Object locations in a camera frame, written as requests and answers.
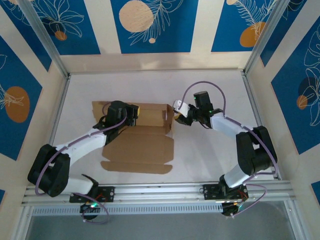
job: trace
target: cardboard box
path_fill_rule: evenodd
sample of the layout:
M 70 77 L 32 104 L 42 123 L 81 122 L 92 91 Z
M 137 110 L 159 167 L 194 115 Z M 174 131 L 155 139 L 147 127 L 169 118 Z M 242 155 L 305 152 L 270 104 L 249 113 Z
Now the cardboard box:
M 93 101 L 92 111 L 98 122 L 107 101 Z M 174 159 L 174 140 L 167 136 L 172 131 L 174 111 L 167 104 L 130 103 L 140 106 L 136 126 L 125 129 L 103 148 L 101 161 L 107 171 L 147 174 L 167 174 Z

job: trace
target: cardboard flap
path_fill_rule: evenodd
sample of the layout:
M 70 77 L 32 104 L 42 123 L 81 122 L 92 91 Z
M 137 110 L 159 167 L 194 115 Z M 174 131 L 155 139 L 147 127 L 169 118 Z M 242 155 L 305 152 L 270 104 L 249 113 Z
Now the cardboard flap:
M 165 164 L 174 159 L 174 140 L 165 135 L 121 134 L 103 148 L 111 162 Z
M 172 170 L 172 165 L 123 163 L 111 161 L 101 161 L 101 166 L 107 171 L 141 174 L 167 174 Z
M 166 135 L 162 126 L 130 126 L 122 134 Z

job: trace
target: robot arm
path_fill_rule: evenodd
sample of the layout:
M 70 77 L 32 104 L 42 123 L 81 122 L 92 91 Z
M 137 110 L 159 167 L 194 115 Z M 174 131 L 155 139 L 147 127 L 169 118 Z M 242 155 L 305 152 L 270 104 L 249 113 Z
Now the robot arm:
M 176 121 L 180 124 L 191 126 L 193 122 L 200 122 L 209 129 L 222 132 L 235 138 L 237 147 L 238 164 L 220 178 L 221 185 L 228 190 L 241 186 L 255 173 L 273 166 L 272 160 L 263 146 L 245 130 L 237 121 L 226 117 L 219 108 L 214 109 L 206 91 L 195 93 L 195 106 L 176 100 L 173 104 L 174 111 L 178 114 Z M 276 152 L 270 139 L 268 130 L 264 126 L 250 127 L 270 150 L 277 161 Z
M 83 136 L 56 147 L 49 144 L 42 146 L 28 174 L 28 181 L 36 185 L 41 172 L 48 166 L 41 177 L 39 188 L 49 196 L 56 197 L 61 193 L 87 195 L 94 192 L 98 183 L 86 175 L 70 176 L 70 167 L 83 156 L 113 141 L 123 127 L 135 126 L 138 115 L 139 107 L 136 105 L 122 101 L 111 102 L 107 115 L 101 117 Z

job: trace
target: purple cable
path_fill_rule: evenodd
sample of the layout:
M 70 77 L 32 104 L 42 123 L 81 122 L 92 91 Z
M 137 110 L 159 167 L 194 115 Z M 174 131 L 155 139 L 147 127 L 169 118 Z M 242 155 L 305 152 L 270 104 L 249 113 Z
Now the purple cable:
M 190 90 L 190 88 L 192 88 L 193 86 L 195 86 L 195 85 L 197 85 L 197 84 L 210 84 L 210 85 L 215 86 L 215 87 L 220 91 L 220 93 L 222 94 L 222 97 L 223 97 L 223 109 L 222 109 L 222 110 L 223 110 L 223 113 L 225 113 L 225 112 L 226 112 L 226 103 L 227 103 L 226 95 L 225 95 L 224 91 L 222 91 L 222 89 L 221 89 L 218 85 L 216 85 L 216 84 L 214 84 L 213 82 L 210 82 L 210 81 L 197 81 L 197 82 L 191 84 L 191 85 L 185 90 L 181 102 L 182 102 L 182 103 L 184 102 L 184 100 L 185 100 L 185 98 L 186 98 L 186 95 L 187 95 L 187 92 Z
M 237 212 L 236 214 L 232 215 L 231 217 L 234 218 L 235 216 L 243 213 L 244 211 L 248 210 L 249 208 L 253 207 L 254 205 L 256 205 L 266 194 L 267 194 L 267 188 L 265 186 L 259 185 L 259 184 L 251 184 L 248 183 L 247 186 L 252 186 L 252 187 L 259 187 L 264 189 L 264 193 L 262 194 L 261 197 L 259 197 L 256 201 L 254 201 L 254 203 L 252 203 L 251 205 L 249 205 L 248 207 L 246 207 L 244 210 Z
M 103 209 L 106 212 L 107 216 L 106 216 L 106 219 L 104 221 L 88 221 L 88 220 L 85 219 L 85 211 L 83 211 L 81 216 L 82 216 L 83 221 L 85 223 L 98 224 L 99 225 L 99 224 L 105 224 L 105 223 L 107 223 L 109 221 L 109 212 L 108 212 L 107 208 L 105 207 L 105 205 L 103 205 L 101 202 L 95 200 L 94 198 L 92 198 L 90 196 L 87 196 L 87 195 L 84 195 L 82 193 L 75 192 L 73 194 L 74 195 L 78 195 L 78 196 L 83 197 L 83 198 L 86 198 L 86 199 L 89 199 L 90 201 L 97 203 L 101 207 L 101 209 Z
M 260 145 L 264 148 L 264 150 L 266 151 L 266 153 L 268 154 L 269 158 L 271 159 L 271 162 L 274 166 L 274 171 L 273 172 L 258 172 L 255 173 L 254 175 L 250 176 L 248 179 L 246 179 L 243 183 L 247 183 L 248 181 L 250 181 L 251 179 L 253 179 L 255 176 L 258 175 L 274 175 L 277 174 L 279 172 L 279 168 L 278 165 L 276 163 L 276 160 L 274 158 L 274 156 L 272 155 L 272 153 L 270 152 L 270 150 L 268 149 L 268 147 L 265 145 L 265 143 L 260 139 L 260 137 L 258 137 L 258 135 L 256 135 L 250 128 L 246 127 L 246 126 L 242 126 L 242 124 L 228 116 L 225 117 L 225 119 L 229 120 L 230 122 L 237 124 L 238 126 L 240 126 L 241 128 L 247 130 L 252 136 L 254 136 L 254 138 L 260 143 Z
M 67 146 L 64 146 L 64 147 L 62 147 L 60 150 L 58 150 L 58 151 L 49 159 L 49 161 L 44 165 L 43 169 L 41 170 L 41 172 L 40 172 L 40 174 L 39 174 L 39 177 L 38 177 L 38 179 L 36 180 L 36 183 L 35 183 L 35 189 L 34 189 L 35 194 L 38 195 L 38 196 L 41 196 L 41 195 L 44 195 L 44 194 L 45 194 L 45 193 L 40 193 L 40 192 L 39 192 L 39 184 L 40 184 L 40 182 L 41 182 L 42 177 L 43 177 L 44 174 L 45 174 L 45 171 L 47 170 L 47 168 L 48 168 L 49 165 L 51 164 L 51 162 L 52 162 L 61 152 L 63 152 L 64 150 L 68 149 L 68 148 L 71 147 L 72 145 L 75 145 L 76 143 L 82 141 L 83 139 L 86 139 L 86 138 L 89 138 L 89 137 L 94 136 L 94 135 L 96 135 L 96 134 L 100 134 L 100 133 L 103 133 L 103 132 L 105 132 L 105 131 L 108 131 L 108 130 L 111 130 L 111 129 L 114 129 L 114 128 L 119 127 L 120 125 L 122 125 L 122 124 L 126 121 L 126 119 L 127 119 L 127 114 L 126 114 L 126 116 L 124 117 L 124 119 L 123 119 L 121 122 L 119 122 L 118 124 L 116 124 L 116 125 L 114 125 L 114 126 L 107 127 L 107 128 L 105 128 L 105 129 L 102 129 L 102 130 L 99 130 L 99 131 L 95 131 L 95 132 L 91 133 L 90 135 L 89 135 L 89 134 L 88 134 L 88 135 L 84 135 L 84 136 L 82 136 L 82 137 L 74 140 L 73 142 L 69 143 Z

